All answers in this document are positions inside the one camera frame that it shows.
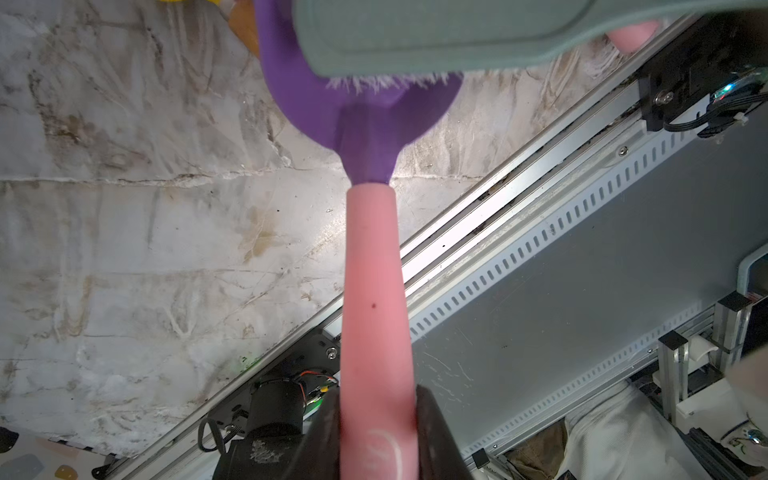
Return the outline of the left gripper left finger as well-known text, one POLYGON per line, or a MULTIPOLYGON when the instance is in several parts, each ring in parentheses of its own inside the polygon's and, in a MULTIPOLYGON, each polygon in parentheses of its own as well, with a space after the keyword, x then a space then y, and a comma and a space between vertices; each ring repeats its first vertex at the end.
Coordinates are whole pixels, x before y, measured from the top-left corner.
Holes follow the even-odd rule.
POLYGON ((287 471, 288 479, 337 480, 340 478, 340 393, 333 390, 323 403, 300 443, 287 471))

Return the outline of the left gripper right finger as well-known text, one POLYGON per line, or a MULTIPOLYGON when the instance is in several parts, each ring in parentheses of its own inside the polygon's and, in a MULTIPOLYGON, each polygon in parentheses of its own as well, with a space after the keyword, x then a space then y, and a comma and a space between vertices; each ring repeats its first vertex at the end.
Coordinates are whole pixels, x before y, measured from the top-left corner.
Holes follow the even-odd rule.
POLYGON ((419 478, 421 480, 471 480, 433 393, 416 387, 419 478))

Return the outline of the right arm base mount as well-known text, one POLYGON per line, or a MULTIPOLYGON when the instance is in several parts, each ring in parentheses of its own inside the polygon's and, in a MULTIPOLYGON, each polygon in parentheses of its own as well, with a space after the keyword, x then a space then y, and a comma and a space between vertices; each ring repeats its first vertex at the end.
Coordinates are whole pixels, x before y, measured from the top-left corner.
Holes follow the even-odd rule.
POLYGON ((638 71, 647 128, 711 138, 767 102, 767 11, 710 14, 638 71))

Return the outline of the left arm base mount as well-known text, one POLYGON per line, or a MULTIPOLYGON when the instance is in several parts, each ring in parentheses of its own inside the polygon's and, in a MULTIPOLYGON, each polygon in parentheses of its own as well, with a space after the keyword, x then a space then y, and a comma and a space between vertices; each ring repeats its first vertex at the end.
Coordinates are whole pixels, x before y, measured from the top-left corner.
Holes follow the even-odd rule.
POLYGON ((214 479, 280 479, 304 436, 307 412, 334 389, 340 342, 314 329, 257 372, 198 424, 197 447, 218 455, 214 479))

